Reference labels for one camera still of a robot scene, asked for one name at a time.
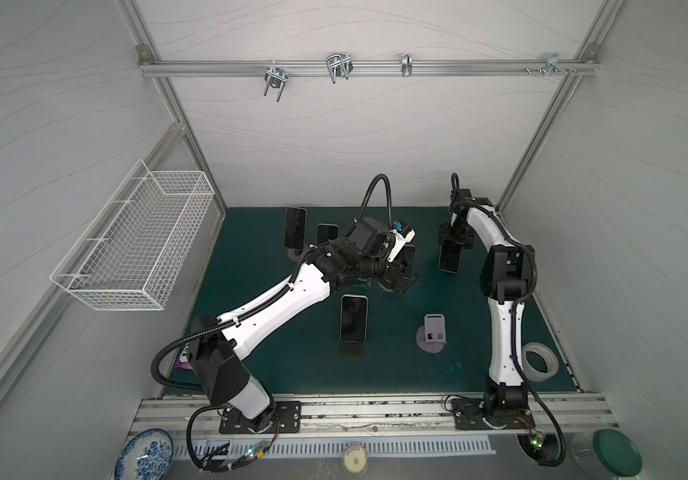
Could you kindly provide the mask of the metal clamp small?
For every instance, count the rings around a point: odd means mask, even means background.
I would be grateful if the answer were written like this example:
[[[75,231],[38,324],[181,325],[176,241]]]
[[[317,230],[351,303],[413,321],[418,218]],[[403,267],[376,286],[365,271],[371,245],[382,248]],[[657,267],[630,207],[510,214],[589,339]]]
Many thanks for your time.
[[[410,77],[413,71],[413,57],[410,53],[405,53],[401,57],[401,75],[403,78]]]

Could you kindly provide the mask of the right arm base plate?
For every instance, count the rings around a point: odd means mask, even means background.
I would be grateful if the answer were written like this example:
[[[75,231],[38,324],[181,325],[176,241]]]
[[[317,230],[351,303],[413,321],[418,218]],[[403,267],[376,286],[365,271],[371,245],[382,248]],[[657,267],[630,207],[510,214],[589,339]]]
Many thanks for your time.
[[[445,404],[456,430],[528,430],[535,423],[527,410],[506,410],[484,414],[481,398],[453,396]]]

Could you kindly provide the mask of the aluminium top crossbar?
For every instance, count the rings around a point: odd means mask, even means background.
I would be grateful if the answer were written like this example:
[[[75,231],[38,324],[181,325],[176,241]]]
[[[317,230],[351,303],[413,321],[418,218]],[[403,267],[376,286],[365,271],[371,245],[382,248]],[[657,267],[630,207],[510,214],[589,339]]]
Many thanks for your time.
[[[542,66],[546,59],[536,60],[421,60],[413,57],[410,77],[479,77],[479,76],[530,76],[523,69]],[[574,67],[577,75],[593,75],[601,68],[598,62],[560,59],[565,67]],[[351,78],[395,77],[401,75],[401,58],[390,60],[353,60]],[[145,77],[193,78],[236,77],[262,78],[267,68],[278,66],[289,78],[327,77],[323,60],[275,61],[159,61],[142,65]]]

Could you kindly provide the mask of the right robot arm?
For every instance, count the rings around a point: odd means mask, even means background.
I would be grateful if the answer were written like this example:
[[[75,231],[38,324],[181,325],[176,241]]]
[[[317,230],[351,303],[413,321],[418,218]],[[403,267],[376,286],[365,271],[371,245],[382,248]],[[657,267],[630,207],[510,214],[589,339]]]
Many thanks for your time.
[[[512,236],[485,197],[454,186],[449,211],[451,220],[439,228],[438,268],[456,273],[463,250],[476,242],[486,250],[480,288],[491,314],[492,354],[479,412],[487,426],[500,430],[529,408],[521,324],[535,287],[535,253]]]

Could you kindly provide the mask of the grey round phone stand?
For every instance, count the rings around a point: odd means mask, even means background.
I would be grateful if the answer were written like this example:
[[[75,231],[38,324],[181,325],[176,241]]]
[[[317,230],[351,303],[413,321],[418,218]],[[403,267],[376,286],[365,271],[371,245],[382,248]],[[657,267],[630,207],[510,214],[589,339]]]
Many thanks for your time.
[[[423,325],[417,330],[416,344],[424,352],[440,353],[447,344],[446,323],[443,314],[426,314]]]

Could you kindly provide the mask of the metal bracket right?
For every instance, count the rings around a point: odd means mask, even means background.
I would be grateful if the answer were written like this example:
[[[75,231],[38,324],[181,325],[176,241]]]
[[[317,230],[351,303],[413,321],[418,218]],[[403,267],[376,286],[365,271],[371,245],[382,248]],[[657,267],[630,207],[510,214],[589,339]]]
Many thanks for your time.
[[[557,54],[549,56],[544,64],[538,68],[524,68],[523,71],[530,76],[539,76],[547,78],[550,76],[567,77],[577,75],[579,71],[574,67],[565,67],[560,63],[560,57]]]

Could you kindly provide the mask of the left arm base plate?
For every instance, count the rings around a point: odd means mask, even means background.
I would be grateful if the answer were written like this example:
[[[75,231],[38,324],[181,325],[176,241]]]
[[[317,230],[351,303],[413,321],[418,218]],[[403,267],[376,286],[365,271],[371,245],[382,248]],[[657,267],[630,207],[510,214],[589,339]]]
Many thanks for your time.
[[[301,423],[299,401],[271,401],[270,405],[254,419],[249,419],[238,409],[228,407],[222,415],[219,433],[269,434],[298,433]]]

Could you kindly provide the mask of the black phone on grey stand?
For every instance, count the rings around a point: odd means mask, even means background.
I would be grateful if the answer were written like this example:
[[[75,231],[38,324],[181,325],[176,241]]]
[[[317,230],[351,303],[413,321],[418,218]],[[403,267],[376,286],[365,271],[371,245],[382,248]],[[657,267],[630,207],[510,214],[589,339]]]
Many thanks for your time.
[[[412,267],[416,256],[416,247],[412,244],[406,244],[402,247],[397,257],[395,258],[401,265]]]

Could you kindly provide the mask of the green lid clear jar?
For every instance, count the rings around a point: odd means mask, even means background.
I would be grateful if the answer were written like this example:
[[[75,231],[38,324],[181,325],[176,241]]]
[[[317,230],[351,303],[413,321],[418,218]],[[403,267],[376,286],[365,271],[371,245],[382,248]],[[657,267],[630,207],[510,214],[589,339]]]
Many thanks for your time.
[[[598,479],[632,478],[642,472],[643,459],[636,444],[615,429],[577,433],[570,441],[577,465]]]

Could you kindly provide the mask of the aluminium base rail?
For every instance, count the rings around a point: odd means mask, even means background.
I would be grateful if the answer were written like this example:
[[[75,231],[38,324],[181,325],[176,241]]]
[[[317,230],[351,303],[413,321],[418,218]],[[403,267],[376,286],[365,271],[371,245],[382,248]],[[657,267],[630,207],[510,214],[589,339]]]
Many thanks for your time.
[[[419,394],[290,395],[278,402],[301,405],[298,437],[370,437],[461,435],[467,419],[463,405],[475,395],[464,392]],[[605,398],[596,393],[544,393],[546,407],[564,433],[619,426]],[[191,414],[207,404],[203,395],[166,395],[143,400],[129,436],[160,428],[175,439],[184,437]]]

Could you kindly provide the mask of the white tape roll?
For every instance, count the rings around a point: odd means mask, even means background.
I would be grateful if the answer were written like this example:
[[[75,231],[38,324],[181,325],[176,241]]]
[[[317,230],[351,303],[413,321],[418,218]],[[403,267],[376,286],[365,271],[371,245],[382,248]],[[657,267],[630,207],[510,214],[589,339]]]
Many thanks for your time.
[[[523,371],[533,382],[541,383],[554,377],[560,367],[555,352],[539,342],[529,342],[522,348]]]

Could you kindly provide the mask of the metal u-bolt clamp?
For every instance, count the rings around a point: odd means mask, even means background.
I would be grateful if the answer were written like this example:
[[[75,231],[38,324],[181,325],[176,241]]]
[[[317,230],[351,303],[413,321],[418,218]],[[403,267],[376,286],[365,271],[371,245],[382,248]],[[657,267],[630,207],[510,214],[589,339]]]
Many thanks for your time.
[[[333,84],[336,84],[339,78],[348,80],[353,70],[352,57],[346,52],[328,56],[325,65]]]
[[[288,81],[286,71],[278,66],[271,66],[265,71],[264,81],[265,87],[263,95],[267,96],[270,90],[275,90],[276,101],[279,102]]]

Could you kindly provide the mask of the black phone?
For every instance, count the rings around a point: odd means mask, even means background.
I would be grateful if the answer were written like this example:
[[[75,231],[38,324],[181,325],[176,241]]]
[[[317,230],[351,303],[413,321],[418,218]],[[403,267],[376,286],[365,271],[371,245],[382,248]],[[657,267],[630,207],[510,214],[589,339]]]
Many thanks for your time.
[[[458,273],[461,265],[463,246],[455,242],[444,242],[441,245],[438,269],[446,273]]]
[[[339,227],[336,224],[320,223],[316,227],[316,244],[322,245],[335,240],[339,236]]]
[[[287,249],[301,250],[305,246],[307,210],[288,207],[285,210],[284,246]]]
[[[364,343],[367,338],[369,300],[363,295],[343,295],[340,303],[339,339]]]
[[[401,265],[412,267],[416,256],[416,247],[412,244],[406,244],[402,247],[397,257],[395,258]]]

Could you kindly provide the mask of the small round beige container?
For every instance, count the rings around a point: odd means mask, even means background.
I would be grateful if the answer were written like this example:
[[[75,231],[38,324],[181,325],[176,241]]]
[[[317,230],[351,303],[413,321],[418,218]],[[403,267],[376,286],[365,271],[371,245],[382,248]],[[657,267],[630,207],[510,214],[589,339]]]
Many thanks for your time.
[[[369,456],[366,449],[360,444],[348,445],[342,455],[342,466],[345,472],[351,475],[364,474],[369,465]]]

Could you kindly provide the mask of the metal u-bolt clamp left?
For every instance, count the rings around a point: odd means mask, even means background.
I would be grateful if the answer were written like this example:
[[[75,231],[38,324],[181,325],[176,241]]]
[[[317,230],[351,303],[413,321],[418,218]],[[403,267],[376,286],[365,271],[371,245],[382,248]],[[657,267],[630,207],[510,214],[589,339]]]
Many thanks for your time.
[[[278,66],[271,66],[265,71],[264,81],[265,87],[263,95],[267,96],[270,90],[275,90],[276,101],[279,102],[288,81],[286,71]]]

